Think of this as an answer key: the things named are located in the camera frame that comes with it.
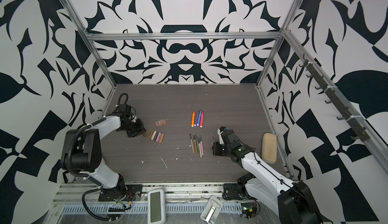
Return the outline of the green pen cap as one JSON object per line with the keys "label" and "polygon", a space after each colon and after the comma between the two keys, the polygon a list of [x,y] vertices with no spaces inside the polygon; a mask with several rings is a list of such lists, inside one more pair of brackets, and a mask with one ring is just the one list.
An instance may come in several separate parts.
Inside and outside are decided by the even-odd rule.
{"label": "green pen cap", "polygon": [[159,139],[160,135],[161,135],[161,133],[157,133],[157,134],[155,135],[154,140],[157,141],[157,140]]}

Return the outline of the pink cap cream marker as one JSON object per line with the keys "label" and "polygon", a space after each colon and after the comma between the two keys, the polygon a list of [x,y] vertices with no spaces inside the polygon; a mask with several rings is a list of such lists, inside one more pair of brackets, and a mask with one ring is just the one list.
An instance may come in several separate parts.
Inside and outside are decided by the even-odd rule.
{"label": "pink cap cream marker", "polygon": [[199,153],[199,155],[200,155],[200,145],[199,145],[199,138],[197,137],[197,143],[198,143],[198,153]]}

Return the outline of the green marker pen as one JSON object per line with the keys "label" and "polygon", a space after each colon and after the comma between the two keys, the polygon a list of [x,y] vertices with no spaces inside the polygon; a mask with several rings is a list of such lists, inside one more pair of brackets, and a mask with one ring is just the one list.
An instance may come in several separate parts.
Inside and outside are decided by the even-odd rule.
{"label": "green marker pen", "polygon": [[197,153],[201,156],[201,148],[200,148],[200,142],[198,140],[198,135],[195,135],[195,141],[196,141],[196,147],[197,147]]}

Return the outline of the pink cap brown marker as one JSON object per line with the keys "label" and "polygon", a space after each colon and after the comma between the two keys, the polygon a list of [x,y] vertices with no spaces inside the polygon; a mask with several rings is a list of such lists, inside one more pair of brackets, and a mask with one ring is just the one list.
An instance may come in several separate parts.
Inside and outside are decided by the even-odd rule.
{"label": "pink cap brown marker", "polygon": [[194,149],[195,149],[195,153],[198,154],[198,143],[197,143],[196,134],[193,134],[193,141],[194,141]]}

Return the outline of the blue highlighter pen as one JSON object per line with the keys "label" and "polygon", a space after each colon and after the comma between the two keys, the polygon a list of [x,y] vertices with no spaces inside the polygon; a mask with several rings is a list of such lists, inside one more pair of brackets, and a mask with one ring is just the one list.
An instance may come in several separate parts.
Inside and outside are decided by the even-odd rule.
{"label": "blue highlighter pen", "polygon": [[198,126],[198,127],[200,126],[201,112],[202,112],[202,111],[199,111],[199,113],[198,113],[198,119],[197,119],[197,126]]}

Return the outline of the tan marker pen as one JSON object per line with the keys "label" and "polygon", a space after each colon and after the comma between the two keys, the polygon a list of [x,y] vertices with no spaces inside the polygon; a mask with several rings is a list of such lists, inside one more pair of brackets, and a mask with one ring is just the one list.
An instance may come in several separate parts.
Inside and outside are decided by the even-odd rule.
{"label": "tan marker pen", "polygon": [[190,134],[190,142],[191,142],[192,153],[195,153],[195,148],[194,148],[194,142],[193,142],[192,134]]}

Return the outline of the red highlighter pen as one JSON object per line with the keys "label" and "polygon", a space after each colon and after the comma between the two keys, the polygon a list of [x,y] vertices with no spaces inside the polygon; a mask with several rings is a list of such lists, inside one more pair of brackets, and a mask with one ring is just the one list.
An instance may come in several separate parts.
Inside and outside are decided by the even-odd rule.
{"label": "red highlighter pen", "polygon": [[203,123],[204,122],[204,112],[202,111],[201,112],[201,117],[200,117],[200,128],[202,128],[203,127]]}

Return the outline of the purple highlighter pen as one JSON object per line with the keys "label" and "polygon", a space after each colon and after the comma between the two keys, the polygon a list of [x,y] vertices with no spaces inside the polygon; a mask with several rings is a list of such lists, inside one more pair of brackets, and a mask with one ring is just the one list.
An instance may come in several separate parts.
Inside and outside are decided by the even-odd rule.
{"label": "purple highlighter pen", "polygon": [[195,116],[195,121],[194,121],[194,126],[196,127],[197,126],[197,123],[198,123],[198,120],[199,120],[199,116],[200,116],[200,110],[197,112],[196,116]]}

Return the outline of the orange highlighter pen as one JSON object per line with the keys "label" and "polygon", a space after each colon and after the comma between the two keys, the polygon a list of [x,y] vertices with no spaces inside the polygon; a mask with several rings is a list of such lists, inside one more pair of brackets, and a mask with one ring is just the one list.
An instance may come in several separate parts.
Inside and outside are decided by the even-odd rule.
{"label": "orange highlighter pen", "polygon": [[196,123],[196,113],[193,111],[192,119],[191,119],[191,127],[194,127]]}

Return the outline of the tan pen cap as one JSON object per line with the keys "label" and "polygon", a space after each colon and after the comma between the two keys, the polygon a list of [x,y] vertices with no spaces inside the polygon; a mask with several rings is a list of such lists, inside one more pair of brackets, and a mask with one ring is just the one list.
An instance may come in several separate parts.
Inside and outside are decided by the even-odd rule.
{"label": "tan pen cap", "polygon": [[161,137],[160,137],[160,139],[159,139],[159,143],[162,143],[163,138],[164,138],[164,134],[161,135]]}

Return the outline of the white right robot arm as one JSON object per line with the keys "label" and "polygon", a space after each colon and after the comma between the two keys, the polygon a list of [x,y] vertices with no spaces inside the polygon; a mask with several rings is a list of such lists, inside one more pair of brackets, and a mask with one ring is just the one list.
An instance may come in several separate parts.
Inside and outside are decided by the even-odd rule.
{"label": "white right robot arm", "polygon": [[217,130],[215,156],[229,157],[248,173],[237,181],[238,196],[255,199],[277,214],[282,224],[322,224],[323,216],[309,187],[286,178],[244,144],[233,130]]}

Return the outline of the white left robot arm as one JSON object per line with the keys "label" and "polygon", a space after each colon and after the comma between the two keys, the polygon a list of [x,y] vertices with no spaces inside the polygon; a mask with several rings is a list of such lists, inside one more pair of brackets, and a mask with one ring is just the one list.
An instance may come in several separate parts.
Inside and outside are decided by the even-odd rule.
{"label": "white left robot arm", "polygon": [[111,170],[102,156],[101,140],[111,132],[126,132],[127,137],[145,136],[146,129],[127,104],[129,95],[122,93],[111,114],[94,123],[66,133],[60,159],[61,168],[72,176],[95,183],[103,200],[123,199],[130,195],[123,176]]}

